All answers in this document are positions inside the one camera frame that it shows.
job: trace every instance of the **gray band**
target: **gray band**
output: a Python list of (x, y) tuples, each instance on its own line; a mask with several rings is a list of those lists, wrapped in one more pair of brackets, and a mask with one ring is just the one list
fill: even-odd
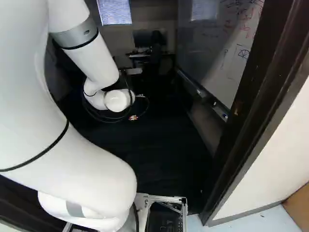
[(67, 211), (72, 217), (85, 218), (82, 207), (79, 204), (66, 202)]
[(51, 36), (62, 48), (78, 47), (92, 40), (98, 32), (98, 28), (89, 16), (80, 25), (66, 31), (51, 33)]

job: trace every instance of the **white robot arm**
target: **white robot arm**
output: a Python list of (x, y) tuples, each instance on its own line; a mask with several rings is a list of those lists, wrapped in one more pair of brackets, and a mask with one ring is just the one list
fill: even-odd
[(99, 110), (121, 112), (131, 104), (127, 89), (103, 92), (119, 71), (83, 0), (49, 0), (49, 32), (87, 76), (84, 96)]
[(117, 231), (136, 195), (135, 174), (69, 124), (44, 77), (51, 33), (88, 77), (84, 95), (95, 108), (119, 112), (130, 105), (127, 89), (101, 91), (119, 72), (86, 4), (2, 0), (0, 21), (0, 174), (37, 190), (43, 208), (55, 217)]

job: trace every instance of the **whiteboard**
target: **whiteboard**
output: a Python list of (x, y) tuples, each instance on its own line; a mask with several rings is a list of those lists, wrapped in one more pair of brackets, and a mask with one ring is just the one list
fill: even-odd
[(177, 64), (229, 109), (263, 5), (264, 0), (179, 0)]

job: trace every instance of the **dark floor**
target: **dark floor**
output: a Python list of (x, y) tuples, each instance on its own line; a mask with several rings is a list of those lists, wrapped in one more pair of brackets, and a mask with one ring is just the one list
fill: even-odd
[[(80, 90), (73, 91), (59, 104), (72, 125), (85, 138), (126, 161), (138, 179), (138, 192), (184, 196), (189, 211), (203, 206), (202, 185), (211, 165), (211, 156), (169, 82), (156, 86), (133, 80), (133, 90), (147, 93), (150, 107), (137, 121), (98, 123), (83, 109)], [(145, 104), (135, 102), (133, 112)]]

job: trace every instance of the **window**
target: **window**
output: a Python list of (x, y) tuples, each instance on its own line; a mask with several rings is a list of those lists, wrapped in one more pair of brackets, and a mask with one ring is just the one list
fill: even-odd
[(129, 0), (97, 0), (102, 25), (132, 24)]
[(216, 19), (218, 6), (219, 3), (217, 0), (193, 0), (191, 21)]

